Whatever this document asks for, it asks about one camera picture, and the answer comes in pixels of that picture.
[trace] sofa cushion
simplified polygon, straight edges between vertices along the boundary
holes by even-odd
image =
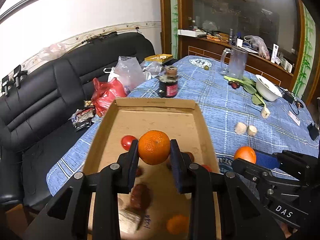
[[[0,155],[0,203],[6,206],[22,203],[22,154],[0,147]]]
[[[27,149],[83,108],[83,90],[68,60],[57,59],[33,71],[0,97],[0,145]]]
[[[68,121],[23,154],[23,202],[26,206],[40,211],[52,197],[45,181],[48,171],[86,130],[76,132],[71,121]]]

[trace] white wall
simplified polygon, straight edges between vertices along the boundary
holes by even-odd
[[[0,24],[0,78],[41,48],[108,25],[160,21],[160,0],[38,0]],[[161,53],[161,28],[144,29]]]

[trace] white box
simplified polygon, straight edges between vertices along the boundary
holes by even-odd
[[[206,32],[196,32],[190,30],[178,30],[178,35],[189,36],[189,37],[198,37],[198,35],[207,34]]]
[[[276,56],[278,54],[279,46],[276,44],[273,44],[273,50],[272,50],[272,56],[271,56],[271,62],[274,63],[276,61]]]
[[[243,40],[237,39],[237,46],[242,47]]]

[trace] red plastic bag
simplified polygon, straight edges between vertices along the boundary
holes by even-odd
[[[125,98],[127,96],[117,78],[113,78],[110,82],[99,82],[97,78],[94,78],[93,85],[95,91],[91,100],[99,117],[104,116],[115,98]]]

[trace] glass pitcher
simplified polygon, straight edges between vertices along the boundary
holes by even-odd
[[[230,53],[229,65],[224,63],[226,55]],[[239,47],[232,46],[231,49],[224,49],[221,56],[222,73],[228,77],[242,79],[245,65],[247,63],[248,52]]]

